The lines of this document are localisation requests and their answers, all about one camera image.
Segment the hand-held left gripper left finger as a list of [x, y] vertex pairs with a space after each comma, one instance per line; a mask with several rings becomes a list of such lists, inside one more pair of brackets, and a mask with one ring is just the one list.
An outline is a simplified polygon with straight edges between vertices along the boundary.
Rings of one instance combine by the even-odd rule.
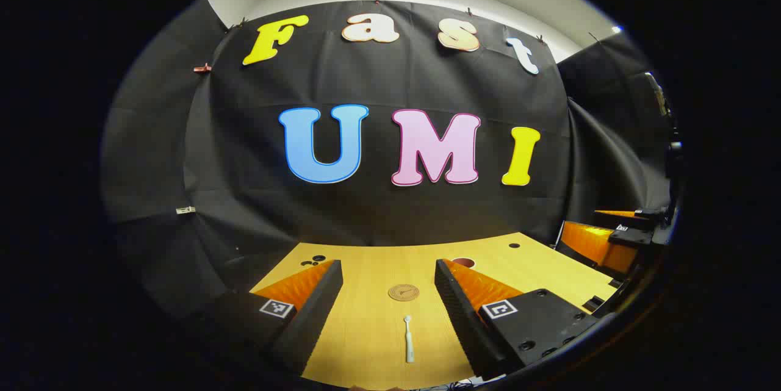
[[252, 292], [226, 293], [189, 318], [189, 334], [248, 371], [301, 376], [343, 285], [326, 260]]

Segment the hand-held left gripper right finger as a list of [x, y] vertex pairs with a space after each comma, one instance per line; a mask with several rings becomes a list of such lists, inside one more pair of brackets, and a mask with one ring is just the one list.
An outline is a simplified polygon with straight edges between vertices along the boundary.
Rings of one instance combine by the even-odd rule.
[[519, 289], [449, 259], [434, 284], [475, 375], [493, 379], [542, 361], [598, 319], [549, 289]]

